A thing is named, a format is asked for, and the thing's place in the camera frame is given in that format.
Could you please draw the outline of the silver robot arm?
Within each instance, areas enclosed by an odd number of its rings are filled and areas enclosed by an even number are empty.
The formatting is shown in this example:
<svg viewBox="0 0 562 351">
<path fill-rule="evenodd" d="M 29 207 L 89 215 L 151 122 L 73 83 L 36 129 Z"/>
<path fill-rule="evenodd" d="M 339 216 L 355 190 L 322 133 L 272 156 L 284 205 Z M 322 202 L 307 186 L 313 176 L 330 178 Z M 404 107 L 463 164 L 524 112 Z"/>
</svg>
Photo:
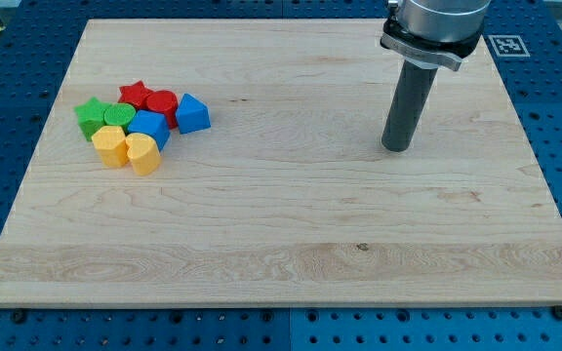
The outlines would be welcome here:
<svg viewBox="0 0 562 351">
<path fill-rule="evenodd" d="M 387 3 L 381 45 L 422 68 L 460 69 L 482 34 L 490 0 L 398 0 Z"/>
</svg>

